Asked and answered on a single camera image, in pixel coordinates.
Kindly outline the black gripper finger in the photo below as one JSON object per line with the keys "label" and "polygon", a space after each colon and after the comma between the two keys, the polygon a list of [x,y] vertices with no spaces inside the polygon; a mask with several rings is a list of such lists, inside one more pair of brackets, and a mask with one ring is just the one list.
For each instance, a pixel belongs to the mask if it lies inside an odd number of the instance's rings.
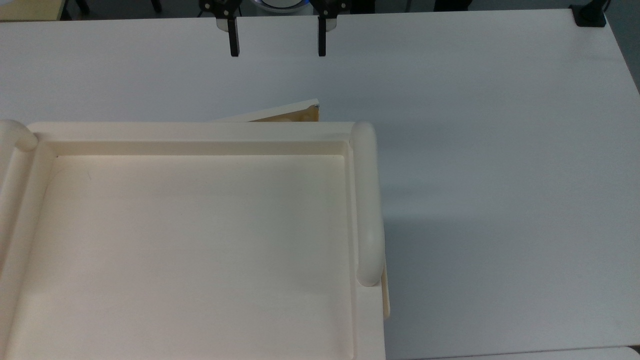
{"label": "black gripper finger", "polygon": [[327,32],[335,29],[338,15],[351,9],[350,0],[310,0],[310,4],[317,13],[317,53],[319,57],[326,56]]}
{"label": "black gripper finger", "polygon": [[239,34],[236,12],[242,0],[199,0],[198,6],[203,13],[211,13],[215,17],[215,25],[226,32],[229,38],[231,57],[240,54]]}

